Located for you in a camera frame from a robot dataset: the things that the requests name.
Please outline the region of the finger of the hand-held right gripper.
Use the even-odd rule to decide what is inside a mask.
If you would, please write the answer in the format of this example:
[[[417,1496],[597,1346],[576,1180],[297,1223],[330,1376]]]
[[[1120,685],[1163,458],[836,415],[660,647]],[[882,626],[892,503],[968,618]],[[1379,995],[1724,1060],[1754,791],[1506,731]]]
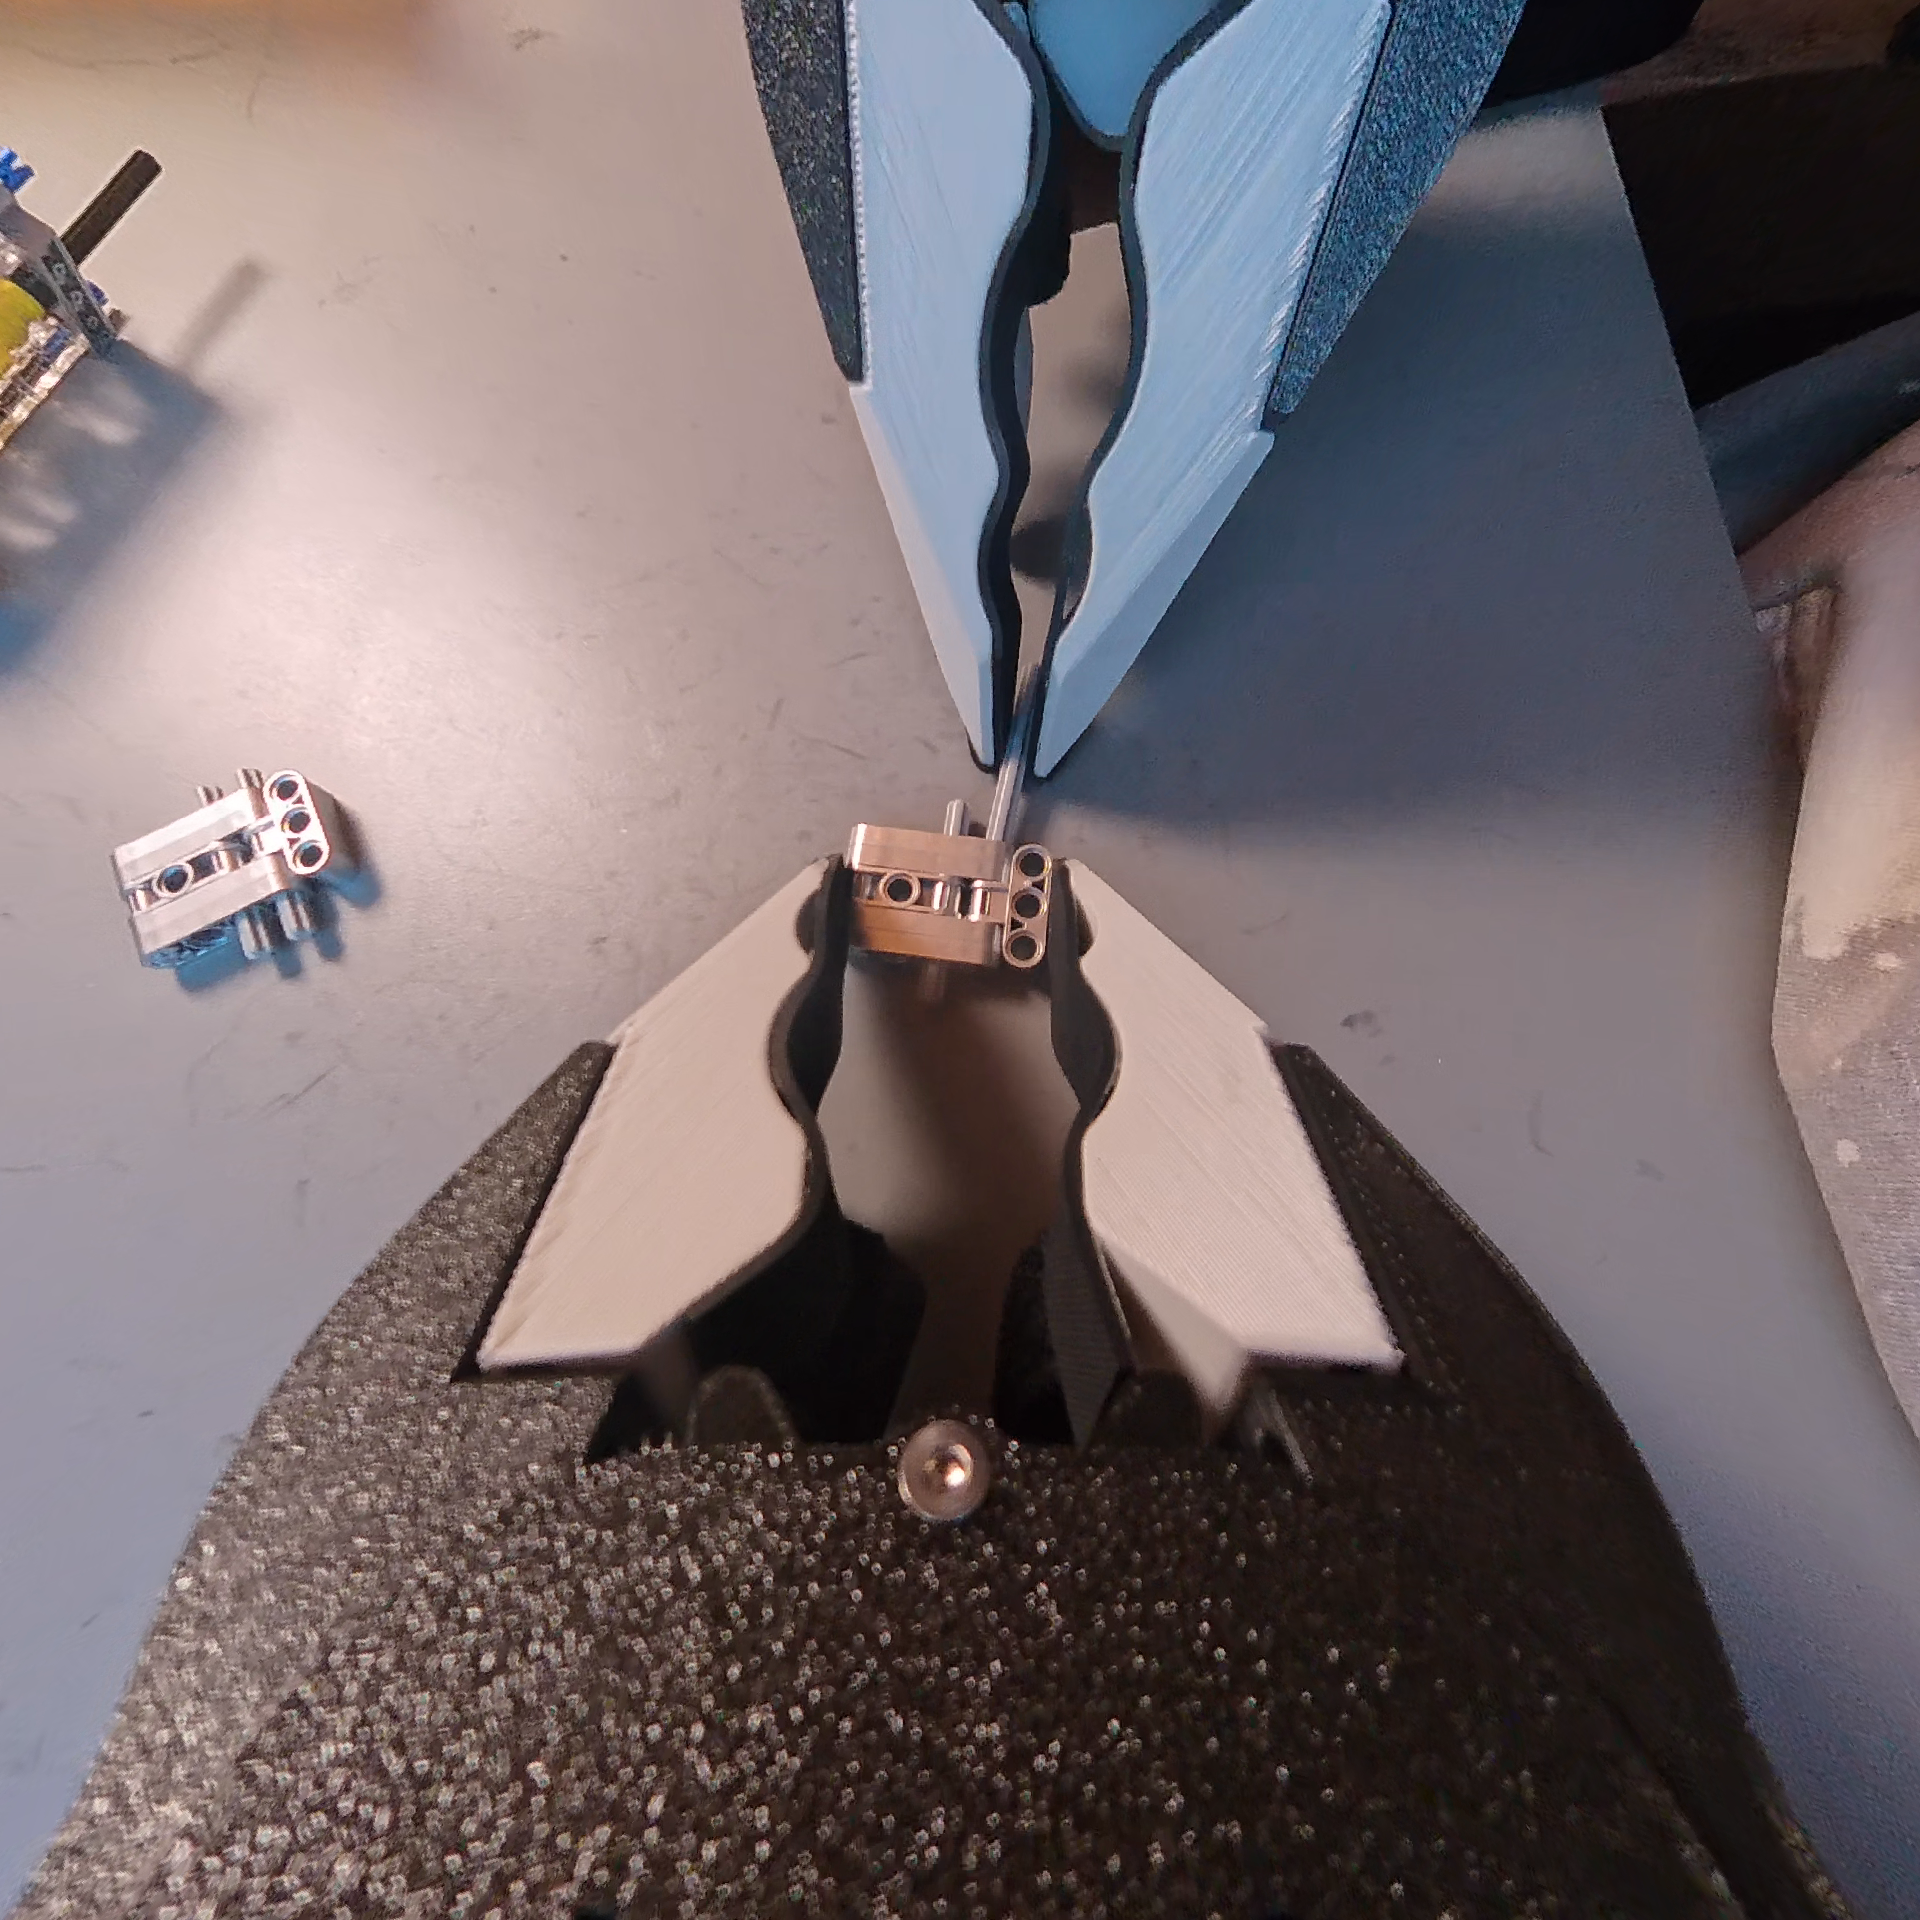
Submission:
[[[1386,3],[1252,3],[1175,55],[1127,154],[1144,333],[1089,478],[1085,579],[1036,771],[1092,724],[1272,451],[1272,376],[1376,71]]]
[[[872,453],[932,653],[980,764],[1001,755],[1018,612],[986,583],[1013,455],[993,315],[1044,164],[1019,7],[849,3],[849,147]]]

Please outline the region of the chrome T-shaped connector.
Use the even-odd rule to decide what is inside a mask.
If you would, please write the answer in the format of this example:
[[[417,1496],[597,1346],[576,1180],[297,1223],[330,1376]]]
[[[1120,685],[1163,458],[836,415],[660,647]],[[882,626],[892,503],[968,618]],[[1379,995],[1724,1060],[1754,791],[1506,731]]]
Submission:
[[[1015,848],[978,840],[993,872],[968,885],[965,924],[976,933],[978,963],[1033,968],[1047,951],[1052,854],[1041,843]]]

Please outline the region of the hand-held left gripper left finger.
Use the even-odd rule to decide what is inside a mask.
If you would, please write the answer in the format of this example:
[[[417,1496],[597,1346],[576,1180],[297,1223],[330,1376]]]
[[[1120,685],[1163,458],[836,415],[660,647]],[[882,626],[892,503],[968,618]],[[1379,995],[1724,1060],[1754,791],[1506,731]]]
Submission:
[[[636,1359],[823,1214],[847,866],[821,860],[660,988],[612,1058],[479,1335],[482,1374]]]

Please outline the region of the clear engine block model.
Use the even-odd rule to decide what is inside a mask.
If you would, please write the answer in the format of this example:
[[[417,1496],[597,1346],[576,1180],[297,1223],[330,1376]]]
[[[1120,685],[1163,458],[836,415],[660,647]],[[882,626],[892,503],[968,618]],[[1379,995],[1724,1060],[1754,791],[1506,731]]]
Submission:
[[[2,443],[53,396],[90,352],[113,354],[124,312],[84,274],[91,252],[160,175],[132,150],[105,188],[63,231],[21,205],[34,168],[2,148]]]

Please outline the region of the chrome beam assembly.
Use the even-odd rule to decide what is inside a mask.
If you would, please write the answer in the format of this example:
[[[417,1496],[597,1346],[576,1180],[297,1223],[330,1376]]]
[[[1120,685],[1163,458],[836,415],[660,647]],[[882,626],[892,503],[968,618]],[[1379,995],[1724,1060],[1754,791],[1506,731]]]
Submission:
[[[245,768],[231,794],[204,783],[196,808],[113,851],[140,963],[180,968],[229,939],[258,958],[311,936],[317,882],[345,848],[337,800],[297,771]]]

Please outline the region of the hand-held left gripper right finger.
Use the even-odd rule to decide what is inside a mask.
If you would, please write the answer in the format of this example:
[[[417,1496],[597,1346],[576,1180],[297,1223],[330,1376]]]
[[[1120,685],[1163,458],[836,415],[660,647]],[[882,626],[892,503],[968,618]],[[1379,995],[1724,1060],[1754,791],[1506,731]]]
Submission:
[[[1186,1378],[1203,1436],[1261,1359],[1402,1366],[1260,1014],[1085,861],[1082,958],[1119,1076],[1082,1146],[1089,1224],[1144,1320],[1146,1362]]]

